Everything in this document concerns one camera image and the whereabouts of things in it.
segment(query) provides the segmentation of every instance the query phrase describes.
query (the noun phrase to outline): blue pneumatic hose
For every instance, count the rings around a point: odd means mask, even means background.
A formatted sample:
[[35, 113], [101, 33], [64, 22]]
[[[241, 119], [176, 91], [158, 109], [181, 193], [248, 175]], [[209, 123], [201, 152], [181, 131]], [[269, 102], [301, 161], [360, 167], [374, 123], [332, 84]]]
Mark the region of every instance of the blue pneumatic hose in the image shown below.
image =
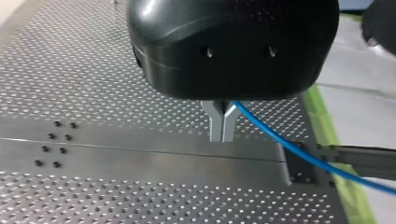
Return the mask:
[[265, 125], [261, 120], [259, 120], [256, 116], [254, 116], [246, 107], [244, 107], [240, 102], [238, 101], [233, 101], [233, 104], [242, 112], [242, 114], [247, 117], [252, 123], [254, 123], [257, 127], [259, 127], [264, 133], [268, 134], [270, 137], [272, 137], [274, 140], [276, 140], [278, 143], [280, 143], [283, 147], [287, 148], [290, 150], [292, 153], [296, 154], [297, 156], [301, 157], [302, 159], [316, 165], [317, 167], [328, 171], [332, 174], [339, 175], [345, 179], [351, 180], [355, 183], [362, 184], [364, 186], [373, 188], [373, 189], [378, 189], [381, 191], [384, 191], [386, 193], [392, 194], [396, 196], [396, 189], [387, 187], [385, 185], [380, 185], [375, 182], [363, 179], [359, 176], [352, 175], [348, 172], [345, 172], [343, 170], [340, 170], [329, 163], [322, 161], [315, 156], [311, 155], [310, 153], [302, 150], [301, 148], [297, 147], [295, 144], [292, 142], [288, 141], [284, 137], [282, 137], [280, 134], [276, 133], [274, 130], [272, 130], [270, 127]]

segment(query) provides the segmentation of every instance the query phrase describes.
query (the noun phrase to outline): perforated table surface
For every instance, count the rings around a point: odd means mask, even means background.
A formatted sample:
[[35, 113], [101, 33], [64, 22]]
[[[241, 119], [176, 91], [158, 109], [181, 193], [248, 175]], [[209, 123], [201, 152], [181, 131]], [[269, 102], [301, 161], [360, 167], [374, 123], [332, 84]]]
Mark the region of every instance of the perforated table surface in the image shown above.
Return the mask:
[[[245, 118], [210, 143], [199, 102], [152, 89], [125, 6], [33, 0], [1, 27], [2, 223], [347, 223], [329, 175], [290, 184]], [[299, 97], [248, 107], [320, 155]]]

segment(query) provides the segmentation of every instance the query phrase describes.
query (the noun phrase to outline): mounting hole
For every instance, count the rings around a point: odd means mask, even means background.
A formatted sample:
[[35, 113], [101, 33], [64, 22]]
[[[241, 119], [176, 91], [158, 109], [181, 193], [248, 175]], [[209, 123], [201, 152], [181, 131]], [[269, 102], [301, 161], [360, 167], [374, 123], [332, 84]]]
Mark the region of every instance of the mounting hole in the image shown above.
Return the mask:
[[214, 50], [209, 46], [201, 47], [201, 54], [204, 55], [206, 58], [213, 58]]
[[276, 55], [277, 55], [277, 47], [275, 46], [268, 46], [262, 50], [262, 56], [264, 57], [275, 58]]

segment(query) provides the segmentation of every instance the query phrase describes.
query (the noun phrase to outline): green tape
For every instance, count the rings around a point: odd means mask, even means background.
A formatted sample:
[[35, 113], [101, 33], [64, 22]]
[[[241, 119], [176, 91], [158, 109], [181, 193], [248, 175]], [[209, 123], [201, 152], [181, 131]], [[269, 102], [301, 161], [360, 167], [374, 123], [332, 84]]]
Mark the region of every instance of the green tape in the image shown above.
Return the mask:
[[[349, 164], [332, 163], [332, 165], [357, 175]], [[338, 175], [333, 175], [332, 177], [335, 180], [338, 195], [340, 195], [349, 224], [375, 224], [370, 203], [361, 185]]]
[[317, 86], [311, 87], [303, 94], [308, 116], [311, 120], [317, 142], [323, 146], [339, 145], [332, 119], [320, 96]]
[[[318, 87], [314, 85], [306, 91], [303, 99], [317, 142], [323, 146], [340, 145], [332, 125], [332, 117], [326, 109]], [[351, 165], [342, 163], [332, 165], [357, 175]], [[338, 175], [334, 175], [333, 178], [349, 224], [375, 224], [370, 203], [361, 185]]]

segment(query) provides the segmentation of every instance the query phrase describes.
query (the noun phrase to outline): gray metal surface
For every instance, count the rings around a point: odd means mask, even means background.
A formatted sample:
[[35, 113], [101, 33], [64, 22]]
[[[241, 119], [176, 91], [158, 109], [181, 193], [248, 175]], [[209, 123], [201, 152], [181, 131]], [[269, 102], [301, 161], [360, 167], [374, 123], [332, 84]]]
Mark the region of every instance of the gray metal surface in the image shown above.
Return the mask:
[[19, 173], [0, 182], [11, 223], [340, 223], [326, 194]]
[[396, 151], [368, 147], [335, 147], [337, 161], [351, 164], [361, 176], [396, 180]]
[[[210, 143], [199, 102], [153, 90], [134, 61], [125, 1], [36, 2], [15, 14], [12, 33], [0, 30], [0, 221], [347, 223], [334, 189], [288, 186], [278, 145], [245, 118], [232, 143]], [[248, 107], [321, 153], [300, 98]], [[120, 189], [124, 180], [133, 189]], [[165, 188], [174, 193], [157, 195]]]
[[0, 169], [10, 171], [0, 174], [4, 223], [347, 223], [336, 191], [287, 186], [279, 162], [101, 147], [67, 146], [62, 154], [59, 144], [45, 152], [43, 143], [13, 140], [0, 146]]

